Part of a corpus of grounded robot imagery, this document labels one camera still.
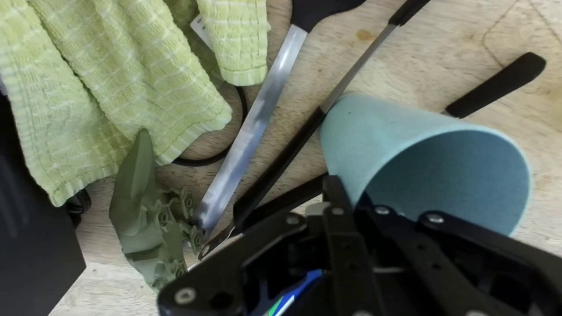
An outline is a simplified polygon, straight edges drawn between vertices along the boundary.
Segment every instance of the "metal blade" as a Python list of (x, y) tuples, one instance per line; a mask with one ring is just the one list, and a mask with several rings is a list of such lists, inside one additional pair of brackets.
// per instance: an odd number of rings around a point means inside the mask
[(248, 165), (265, 133), (269, 119), (297, 61), (306, 37), (307, 32), (295, 25), (290, 26), (277, 58), (274, 60), (274, 65), (270, 67), (269, 76), (262, 84), (260, 93), (253, 102), (251, 111), (228, 151), (228, 156), (225, 158), (219, 172), (216, 174), (202, 198), (198, 218), (202, 230), (211, 232), (228, 207), (234, 191), (246, 174)]

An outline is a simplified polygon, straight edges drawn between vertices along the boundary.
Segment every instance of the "metal tool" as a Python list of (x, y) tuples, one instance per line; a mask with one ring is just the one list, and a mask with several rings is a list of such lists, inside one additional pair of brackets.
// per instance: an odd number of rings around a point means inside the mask
[(365, 49), (365, 53), (355, 61), (348, 74), (337, 83), (332, 93), (318, 105), (318, 109), (309, 116), (299, 133), (277, 156), (277, 160), (262, 174), (262, 177), (239, 198), (234, 205), (234, 218), (244, 218), (251, 209), (255, 209), (267, 191), (276, 184), (286, 167), (293, 162), (304, 144), (313, 137), (316, 128), (321, 125), (328, 111), (334, 107), (337, 98), (349, 86), (358, 70), (365, 61), (381, 47), (381, 44), (392, 35), (393, 30), (406, 25), (428, 0), (407, 0), (390, 19), (386, 28), (376, 37), (376, 40)]
[(228, 151), (228, 156), (202, 198), (197, 218), (202, 230), (211, 232), (228, 207), (232, 195), (246, 174), (249, 162), (265, 133), (269, 119), (307, 33), (323, 18), (351, 11), (364, 2), (365, 0), (293, 0), (292, 26), (277, 53), (277, 58), (274, 60), (274, 65), (270, 67), (269, 76), (265, 77), (265, 83), (262, 84), (258, 97), (253, 102), (251, 111)]
[(325, 202), (306, 216), (276, 212), (170, 281), (160, 314), (562, 314), (560, 258), (455, 209), (416, 219), (369, 198), (353, 209), (339, 177), (323, 183)]
[(513, 63), (504, 67), (493, 77), (453, 102), (444, 109), (443, 114), (450, 114), (453, 118), (465, 118), (472, 112), (486, 107), (488, 104), (513, 93), (515, 90), (534, 81), (546, 67), (546, 60), (534, 53), (525, 53), (516, 58)]

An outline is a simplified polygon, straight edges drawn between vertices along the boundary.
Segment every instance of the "light green cloth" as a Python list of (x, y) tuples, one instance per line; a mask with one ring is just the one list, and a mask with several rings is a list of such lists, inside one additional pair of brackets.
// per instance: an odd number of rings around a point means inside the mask
[(267, 74), (265, 0), (197, 0), (223, 79), (251, 86)]
[(169, 163), (230, 119), (162, 0), (2, 0), (0, 77), (54, 205), (116, 174), (140, 128)]

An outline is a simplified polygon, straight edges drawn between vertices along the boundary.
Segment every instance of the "olive green fabric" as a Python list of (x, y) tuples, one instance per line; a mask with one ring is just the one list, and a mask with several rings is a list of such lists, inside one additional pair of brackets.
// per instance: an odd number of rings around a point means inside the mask
[(158, 186), (153, 142), (140, 130), (119, 167), (109, 218), (123, 255), (153, 288), (162, 288), (186, 270), (183, 246), (198, 249), (202, 232), (186, 223), (195, 209), (186, 191)]

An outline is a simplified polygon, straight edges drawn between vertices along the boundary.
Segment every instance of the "beige surface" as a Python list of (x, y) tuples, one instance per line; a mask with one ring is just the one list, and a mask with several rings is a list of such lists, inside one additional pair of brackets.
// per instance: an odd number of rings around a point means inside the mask
[[(283, 149), (297, 126), (330, 91), (385, 26), (400, 0), (367, 0), (353, 12), (330, 18), (309, 35), (241, 190)], [(432, 0), (399, 30), (349, 86), (386, 100), (441, 111), (525, 51), (548, 60), (546, 72), (523, 90), (472, 116), (499, 128), (527, 153), (534, 169), (534, 198), (516, 237), (562, 255), (562, 0)], [(290, 0), (269, 0), (274, 58), (290, 21)], [(218, 146), (209, 135), (198, 148)], [(318, 139), (288, 170), (270, 197), (323, 172)], [(160, 177), (200, 197), (218, 165), (165, 167)], [(77, 234), (88, 270), (53, 314), (155, 314), (155, 295), (126, 265), (107, 219), (111, 181), (91, 186), (93, 209)]]

